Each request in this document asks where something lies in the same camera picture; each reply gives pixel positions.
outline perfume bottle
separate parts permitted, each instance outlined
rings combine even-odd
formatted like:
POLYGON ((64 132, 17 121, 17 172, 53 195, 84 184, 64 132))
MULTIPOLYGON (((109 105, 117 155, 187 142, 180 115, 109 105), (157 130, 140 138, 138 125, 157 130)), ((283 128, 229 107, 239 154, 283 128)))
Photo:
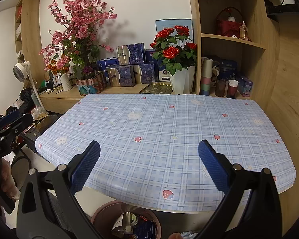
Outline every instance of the perfume bottle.
POLYGON ((248 28, 243 22, 243 25, 239 27, 240 30, 240 39, 248 40, 248 28))

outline white wall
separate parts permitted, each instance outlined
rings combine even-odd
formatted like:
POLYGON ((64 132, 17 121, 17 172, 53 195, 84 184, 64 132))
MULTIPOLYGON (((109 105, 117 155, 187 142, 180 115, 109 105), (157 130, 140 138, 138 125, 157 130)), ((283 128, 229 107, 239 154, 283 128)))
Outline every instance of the white wall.
MULTIPOLYGON (((116 46, 142 43, 150 48, 156 35, 155 20, 170 18, 191 18, 189 0, 102 0, 107 7, 113 6, 117 14, 116 20, 107 20, 103 29, 99 29, 101 38, 109 38, 110 45, 116 46)), ((42 47, 51 42, 48 30, 63 30, 57 24, 50 10, 47 9, 51 0, 40 0, 40 32, 42 47)), ((103 54, 111 57, 115 54, 103 54)))
POLYGON ((0 114, 4 112, 19 96, 23 83, 14 74, 13 67, 18 62, 14 17, 16 8, 0 12, 0 114))

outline metal screw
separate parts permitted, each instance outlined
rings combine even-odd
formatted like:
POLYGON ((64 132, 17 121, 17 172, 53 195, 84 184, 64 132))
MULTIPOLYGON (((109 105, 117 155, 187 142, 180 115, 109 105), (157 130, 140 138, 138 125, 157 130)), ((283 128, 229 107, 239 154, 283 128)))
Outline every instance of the metal screw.
POLYGON ((66 164, 60 164, 60 165, 58 166, 58 170, 59 170, 59 171, 63 171, 63 170, 65 170, 66 167, 67 167, 66 164))
POLYGON ((30 169, 30 170, 29 170, 29 174, 30 174, 30 175, 35 174, 35 169, 34 169, 34 168, 30 169))
POLYGON ((236 170, 236 171, 240 171, 242 169, 240 164, 233 164, 232 167, 236 170))
POLYGON ((264 168, 264 173, 265 174, 270 174, 270 170, 268 168, 264 168))

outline white fan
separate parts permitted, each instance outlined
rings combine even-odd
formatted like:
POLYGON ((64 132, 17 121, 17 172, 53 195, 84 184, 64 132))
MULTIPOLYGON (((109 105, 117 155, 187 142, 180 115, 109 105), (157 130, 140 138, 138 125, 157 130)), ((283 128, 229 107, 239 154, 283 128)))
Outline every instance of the white fan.
POLYGON ((13 67, 13 73, 14 73, 15 77, 18 79, 18 81, 20 81, 20 82, 24 82, 25 79, 27 78, 27 76, 29 76, 30 83, 32 84, 32 87, 37 96, 37 99, 39 100, 41 107, 45 110, 43 103, 39 97, 39 94, 37 93, 37 88, 34 85, 31 70, 30 70, 30 65, 31 64, 29 61, 26 61, 24 63, 17 63, 13 67))

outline white floor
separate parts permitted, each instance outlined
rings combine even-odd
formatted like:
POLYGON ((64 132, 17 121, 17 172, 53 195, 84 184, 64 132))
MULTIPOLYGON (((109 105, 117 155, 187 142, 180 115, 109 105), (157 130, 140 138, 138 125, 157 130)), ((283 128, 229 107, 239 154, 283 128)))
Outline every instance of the white floor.
MULTIPOLYGON (((36 168, 39 172, 55 169, 55 166, 53 166, 53 164, 47 162, 39 155, 33 153, 26 146, 24 146, 22 149, 30 158, 32 168, 36 168)), ((16 179, 17 184, 22 184, 27 174, 28 162, 26 159, 21 159, 13 166, 12 175, 16 179)), ((77 192, 76 198, 83 211, 89 216, 93 216, 95 211, 103 204, 115 200, 88 187, 84 187, 82 191, 77 192)), ((10 228, 14 228, 17 225, 17 211, 18 201, 16 202, 16 207, 11 215, 6 214, 6 223, 10 228)), ((236 215, 229 226, 230 228, 236 226, 242 214, 242 211, 243 208, 239 208, 237 210, 236 215)), ((185 232, 189 230, 199 231, 203 228, 203 226, 213 214, 213 211, 205 211, 201 214, 179 214, 161 211, 153 212, 156 214, 161 223, 162 239, 167 239, 169 235, 175 232, 185 232)))

